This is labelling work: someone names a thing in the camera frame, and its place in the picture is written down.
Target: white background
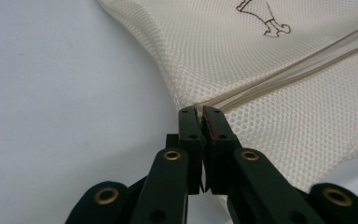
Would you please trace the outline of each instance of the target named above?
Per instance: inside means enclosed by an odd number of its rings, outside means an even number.
[[[0,223],[63,223],[87,189],[147,175],[177,133],[157,65],[93,0],[0,0]],[[358,160],[327,177],[358,194]],[[188,223],[230,223],[212,195]]]

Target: zipper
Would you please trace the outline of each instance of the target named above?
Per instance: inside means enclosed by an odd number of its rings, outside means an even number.
[[[201,111],[202,107],[207,105],[219,108],[223,112],[228,112],[262,95],[309,77],[335,63],[343,61],[357,52],[358,30],[345,35],[331,45],[312,53],[276,73],[221,94],[211,100],[195,104],[195,107]]]

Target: screw hole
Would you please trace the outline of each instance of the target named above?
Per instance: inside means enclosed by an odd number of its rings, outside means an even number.
[[[168,161],[177,161],[179,160],[181,157],[181,154],[177,151],[168,151],[166,153],[164,153],[164,158],[165,160]]]
[[[94,196],[94,201],[100,205],[106,205],[114,202],[118,197],[118,191],[115,188],[100,189]]]
[[[339,189],[327,188],[324,189],[323,194],[326,199],[328,199],[331,203],[335,203],[336,205],[343,207],[352,205],[351,198]]]
[[[150,221],[154,223],[160,223],[164,221],[165,217],[166,217],[165,212],[161,210],[156,210],[149,214]]]
[[[244,151],[241,153],[241,156],[248,161],[257,161],[258,160],[258,155],[255,154],[253,151]]]
[[[301,213],[293,211],[289,213],[289,218],[293,223],[296,224],[305,224],[308,223],[307,218],[304,217]]]

